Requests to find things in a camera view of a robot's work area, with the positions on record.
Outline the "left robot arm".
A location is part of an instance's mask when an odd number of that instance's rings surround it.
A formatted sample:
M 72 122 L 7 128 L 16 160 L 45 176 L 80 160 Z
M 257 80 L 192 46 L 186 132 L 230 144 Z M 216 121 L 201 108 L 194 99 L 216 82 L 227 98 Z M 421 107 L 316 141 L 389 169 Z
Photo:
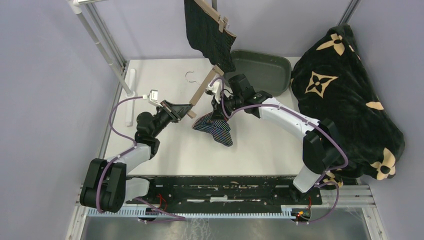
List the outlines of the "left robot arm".
M 193 105 L 174 104 L 163 100 L 156 114 L 143 111 L 136 118 L 136 132 L 132 146 L 110 159 L 94 158 L 89 166 L 80 192 L 82 206 L 97 209 L 99 213 L 118 212 L 123 204 L 139 197 L 149 204 L 156 200 L 158 191 L 141 178 L 128 174 L 158 152 L 158 135 L 169 123 L 178 123 L 192 110 Z

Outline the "blue striped underwear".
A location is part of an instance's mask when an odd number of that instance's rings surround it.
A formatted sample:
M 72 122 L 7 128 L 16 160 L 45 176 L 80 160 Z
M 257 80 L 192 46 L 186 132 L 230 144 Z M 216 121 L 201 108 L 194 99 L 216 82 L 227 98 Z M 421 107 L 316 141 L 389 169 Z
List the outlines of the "blue striped underwear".
M 226 147 L 231 147 L 233 145 L 233 139 L 230 133 L 230 125 L 226 120 L 212 119 L 212 115 L 213 113 L 210 112 L 199 117 L 192 125 L 192 129 L 210 134 L 215 142 Z

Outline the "wooden clip hanger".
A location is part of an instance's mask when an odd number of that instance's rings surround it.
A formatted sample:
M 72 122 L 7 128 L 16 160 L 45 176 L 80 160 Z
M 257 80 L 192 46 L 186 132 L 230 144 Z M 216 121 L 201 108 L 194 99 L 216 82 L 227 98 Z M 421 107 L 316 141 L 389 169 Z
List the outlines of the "wooden clip hanger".
M 234 33 L 229 31 L 229 20 L 227 17 L 221 15 L 218 11 L 216 12 L 211 5 L 211 0 L 194 0 L 194 2 L 215 22 L 218 24 L 218 30 L 220 33 L 227 33 L 232 37 L 236 37 Z

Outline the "black striped underwear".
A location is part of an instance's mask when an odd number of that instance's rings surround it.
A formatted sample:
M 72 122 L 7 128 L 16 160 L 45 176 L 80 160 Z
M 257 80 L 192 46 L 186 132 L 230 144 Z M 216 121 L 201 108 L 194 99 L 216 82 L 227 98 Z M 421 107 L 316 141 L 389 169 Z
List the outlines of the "black striped underwear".
M 194 0 L 184 1 L 186 37 L 192 49 L 198 50 L 224 73 L 234 72 L 231 48 L 237 37 L 219 32 L 218 23 L 207 15 Z

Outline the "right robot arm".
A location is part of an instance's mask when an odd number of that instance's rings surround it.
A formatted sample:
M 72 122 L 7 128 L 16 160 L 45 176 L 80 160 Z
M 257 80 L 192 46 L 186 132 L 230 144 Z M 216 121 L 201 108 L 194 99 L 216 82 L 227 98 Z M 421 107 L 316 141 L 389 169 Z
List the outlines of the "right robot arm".
M 213 97 L 213 118 L 228 120 L 244 111 L 275 124 L 302 142 L 303 167 L 288 191 L 292 202 L 301 204 L 307 200 L 309 190 L 318 186 L 324 175 L 335 168 L 338 158 L 343 159 L 340 168 L 348 165 L 347 154 L 338 143 L 340 135 L 333 121 L 308 117 L 286 107 L 266 91 L 255 91 L 244 74 L 228 81 L 231 94 L 225 96 L 223 80 L 220 76 L 206 84 L 205 93 Z

